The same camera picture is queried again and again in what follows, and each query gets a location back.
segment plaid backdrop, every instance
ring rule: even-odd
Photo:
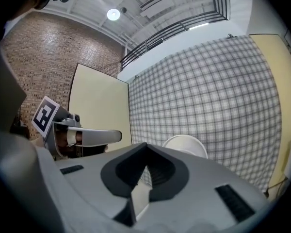
[[[192,135],[209,159],[267,189],[281,111],[272,73],[249,36],[206,42],[148,68],[129,85],[129,114],[133,144]],[[151,184],[148,170],[142,179]]]

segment white bowl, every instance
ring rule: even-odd
[[[204,145],[195,137],[179,134],[169,138],[163,147],[208,159]]]

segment ceiling light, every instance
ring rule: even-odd
[[[111,21],[118,20],[121,16],[121,13],[117,9],[111,9],[107,12],[107,18]]]
[[[189,28],[189,30],[191,30],[191,29],[196,29],[196,28],[199,28],[199,27],[201,27],[201,26],[206,26],[206,25],[208,25],[209,23],[207,22],[207,23],[204,23],[204,24],[200,24],[200,25],[197,25],[197,26],[194,26],[194,27],[191,27],[191,28]]]

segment metal railing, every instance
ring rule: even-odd
[[[229,0],[213,0],[213,5],[213,11],[202,13],[193,17],[188,17],[178,22],[175,22],[168,27],[158,31],[150,38],[136,46],[121,60],[122,70],[131,62],[135,61],[152,48],[158,46],[159,44],[163,43],[171,37],[174,37],[179,33],[188,31],[190,28],[204,23],[213,23],[222,20],[229,20]]]

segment cream partition board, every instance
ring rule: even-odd
[[[69,112],[80,115],[83,128],[121,131],[122,140],[109,144],[108,151],[131,145],[127,83],[78,64]]]
[[[270,66],[280,101],[282,132],[278,161],[269,183],[273,186],[284,179],[291,145],[291,55],[278,35],[259,34],[251,38]]]

